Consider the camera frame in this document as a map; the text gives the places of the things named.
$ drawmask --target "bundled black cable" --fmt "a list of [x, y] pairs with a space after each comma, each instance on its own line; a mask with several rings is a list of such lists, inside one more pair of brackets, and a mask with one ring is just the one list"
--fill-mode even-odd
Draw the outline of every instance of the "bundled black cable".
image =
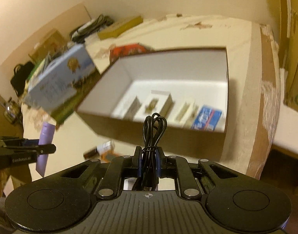
[[146, 187], [151, 187], [154, 191], [159, 182], [156, 171], [156, 148], [161, 139], [167, 121], [158, 113], [147, 116], [142, 128], [145, 147], [142, 149], [141, 177], [137, 178], [133, 190], [143, 191]]

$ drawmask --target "silver bolt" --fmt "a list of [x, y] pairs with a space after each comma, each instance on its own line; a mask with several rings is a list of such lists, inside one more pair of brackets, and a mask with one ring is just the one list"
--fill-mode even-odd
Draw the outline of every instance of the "silver bolt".
[[98, 192], [101, 196], [106, 197], [106, 196], [110, 196], [113, 194], [113, 190], [112, 189], [108, 189], [108, 188], [104, 188], [99, 190]]
[[187, 196], [197, 196], [199, 191], [197, 189], [189, 188], [184, 191], [184, 194]]

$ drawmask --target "purple tube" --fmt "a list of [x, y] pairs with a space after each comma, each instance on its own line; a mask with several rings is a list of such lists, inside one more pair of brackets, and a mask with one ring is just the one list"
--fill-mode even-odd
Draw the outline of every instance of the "purple tube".
[[[43, 123], [43, 128], [39, 136], [38, 145], [51, 144], [53, 140], [53, 135], [55, 133], [55, 125], [48, 122]], [[42, 176], [45, 176], [45, 170], [48, 160], [48, 154], [39, 155], [36, 162], [36, 171]]]

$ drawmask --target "ribbed gray plate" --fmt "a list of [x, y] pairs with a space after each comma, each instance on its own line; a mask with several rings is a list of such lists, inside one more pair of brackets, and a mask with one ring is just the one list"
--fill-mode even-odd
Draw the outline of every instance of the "ribbed gray plate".
[[[232, 234], [235, 232], [225, 230], [213, 222], [198, 202], [183, 200], [175, 191], [123, 191], [117, 199], [100, 201], [80, 224], [59, 233]], [[274, 234], [280, 233], [284, 232], [280, 230], [274, 232]]]

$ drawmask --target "open box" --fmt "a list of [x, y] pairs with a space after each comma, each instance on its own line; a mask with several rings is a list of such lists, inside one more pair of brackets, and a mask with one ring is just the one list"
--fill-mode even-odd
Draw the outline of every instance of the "open box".
[[[151, 91], [170, 92], [173, 104], [159, 146], [166, 152], [219, 160], [228, 117], [228, 62], [225, 48], [157, 51], [118, 59], [78, 107], [78, 115], [100, 135], [143, 145], [143, 121], [122, 119], [125, 103], [143, 103]], [[181, 128], [174, 123], [182, 103], [193, 99], [222, 111], [221, 131]]]

